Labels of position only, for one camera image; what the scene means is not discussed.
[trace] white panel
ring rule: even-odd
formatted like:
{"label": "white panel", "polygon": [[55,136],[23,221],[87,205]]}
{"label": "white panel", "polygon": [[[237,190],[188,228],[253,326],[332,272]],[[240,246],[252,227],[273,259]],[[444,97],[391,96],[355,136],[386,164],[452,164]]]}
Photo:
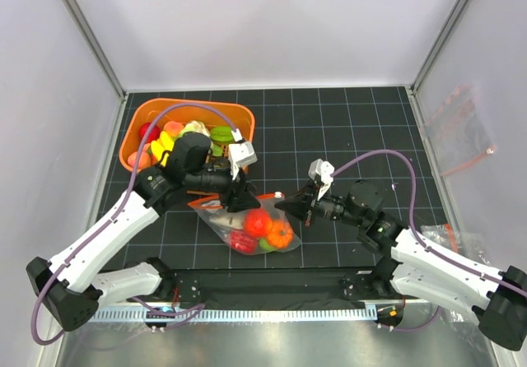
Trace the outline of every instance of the white panel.
{"label": "white panel", "polygon": [[[527,0],[473,0],[419,97],[430,118],[460,84],[474,103],[496,153],[445,177],[459,218],[481,234],[493,265],[527,271]],[[527,355],[524,345],[523,355]]]}
{"label": "white panel", "polygon": [[0,0],[2,365],[35,363],[26,264],[84,232],[118,102],[61,0]]}
{"label": "white panel", "polygon": [[128,90],[413,81],[455,0],[78,0]]}

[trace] bag of fruit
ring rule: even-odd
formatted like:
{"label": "bag of fruit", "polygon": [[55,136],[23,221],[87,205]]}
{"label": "bag of fruit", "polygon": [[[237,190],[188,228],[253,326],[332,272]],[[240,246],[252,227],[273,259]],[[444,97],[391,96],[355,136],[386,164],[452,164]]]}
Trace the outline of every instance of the bag of fruit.
{"label": "bag of fruit", "polygon": [[201,198],[189,204],[198,215],[235,251],[255,255],[289,252],[300,246],[283,211],[274,204],[283,200],[280,192],[259,196],[261,207],[230,213],[220,205],[217,196]]}

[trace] orange plastic bin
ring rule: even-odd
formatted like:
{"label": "orange plastic bin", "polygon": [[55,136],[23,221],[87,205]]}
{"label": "orange plastic bin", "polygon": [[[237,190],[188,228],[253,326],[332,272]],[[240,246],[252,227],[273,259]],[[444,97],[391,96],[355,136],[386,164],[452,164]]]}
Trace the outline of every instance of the orange plastic bin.
{"label": "orange plastic bin", "polygon": [[[238,104],[227,104],[223,102],[210,102],[210,101],[193,101],[193,100],[173,100],[169,98],[156,98],[149,100],[141,105],[133,115],[132,121],[128,126],[126,135],[124,136],[123,143],[119,149],[119,160],[123,167],[132,172],[132,167],[128,165],[127,159],[129,156],[138,151],[139,142],[139,128],[144,123],[150,123],[160,114],[164,109],[174,104],[183,104],[185,102],[199,103],[201,105],[210,106],[214,109],[219,110],[225,116],[227,116],[235,126],[237,126],[241,135],[246,141],[253,141],[254,135],[254,116],[253,113],[246,107]],[[172,109],[168,114],[163,116],[157,126],[161,129],[169,121],[176,121],[182,124],[191,122],[192,120],[198,120],[205,123],[208,129],[216,126],[226,126],[227,123],[217,114],[211,111],[195,108],[191,106],[184,106],[177,109]]]}

